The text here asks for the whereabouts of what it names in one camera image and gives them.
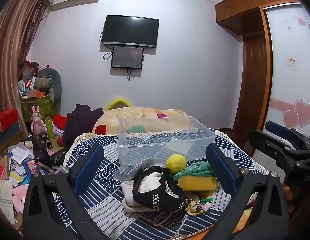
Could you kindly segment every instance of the striped curtain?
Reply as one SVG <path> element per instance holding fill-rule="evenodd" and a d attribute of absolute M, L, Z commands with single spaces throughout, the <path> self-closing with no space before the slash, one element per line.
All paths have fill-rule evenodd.
<path fill-rule="evenodd" d="M 0 13 L 0 112 L 17 109 L 27 134 L 17 87 L 19 61 L 25 59 L 49 0 L 9 0 Z"/>

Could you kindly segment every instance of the transparent storage box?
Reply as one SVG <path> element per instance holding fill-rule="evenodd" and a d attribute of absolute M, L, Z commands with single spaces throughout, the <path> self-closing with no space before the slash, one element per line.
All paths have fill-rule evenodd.
<path fill-rule="evenodd" d="M 194 117 L 176 116 L 119 120 L 117 149 L 120 165 L 134 164 L 153 157 L 164 165 L 172 154 L 182 154 L 186 161 L 205 158 L 207 145 L 216 134 Z"/>

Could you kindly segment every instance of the black cloth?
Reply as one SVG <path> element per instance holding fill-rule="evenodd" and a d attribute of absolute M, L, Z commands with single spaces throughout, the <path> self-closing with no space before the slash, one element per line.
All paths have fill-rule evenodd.
<path fill-rule="evenodd" d="M 163 173 L 159 179 L 160 186 L 154 190 L 140 193 L 138 191 L 142 179 L 153 172 Z M 178 196 L 172 197 L 166 192 L 166 182 L 169 189 Z M 183 210 L 187 205 L 187 197 L 184 191 L 176 184 L 170 176 L 170 169 L 154 166 L 138 171 L 134 178 L 133 199 L 142 206 L 157 209 L 162 212 L 176 212 Z"/>
<path fill-rule="evenodd" d="M 104 114 L 101 107 L 92 111 L 89 106 L 76 104 L 75 108 L 72 113 L 67 114 L 64 126 L 63 143 L 67 148 L 73 145 L 79 135 L 91 132 L 98 118 Z"/>

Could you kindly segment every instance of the metal screw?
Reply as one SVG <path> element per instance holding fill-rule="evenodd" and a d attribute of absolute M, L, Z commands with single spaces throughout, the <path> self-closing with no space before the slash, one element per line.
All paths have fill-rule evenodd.
<path fill-rule="evenodd" d="M 64 174 L 68 173 L 69 171 L 70 171 L 69 167 L 63 167 L 62 170 L 61 170 L 61 172 L 64 173 Z"/>
<path fill-rule="evenodd" d="M 33 175 L 33 177 L 35 177 L 35 178 L 38 177 L 38 176 L 39 176 L 39 171 L 34 171 L 32 175 Z"/>
<path fill-rule="evenodd" d="M 248 170 L 248 168 L 240 168 L 240 173 L 247 174 L 247 173 L 249 173 L 249 170 Z"/>
<path fill-rule="evenodd" d="M 277 177 L 277 172 L 276 171 L 271 171 L 271 176 L 276 178 Z"/>

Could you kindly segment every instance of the bunny doll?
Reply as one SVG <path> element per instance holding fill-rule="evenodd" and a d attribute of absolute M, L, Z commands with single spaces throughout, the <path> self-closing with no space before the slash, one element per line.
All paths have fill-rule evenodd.
<path fill-rule="evenodd" d="M 33 132 L 33 134 L 36 135 L 36 137 L 39 139 L 39 134 L 41 132 L 46 133 L 46 127 L 44 125 L 44 122 L 42 121 L 42 116 L 39 113 L 39 106 L 37 106 L 36 111 L 35 111 L 35 107 L 33 106 L 32 108 L 33 113 L 32 113 L 32 126 L 31 126 L 31 130 Z"/>

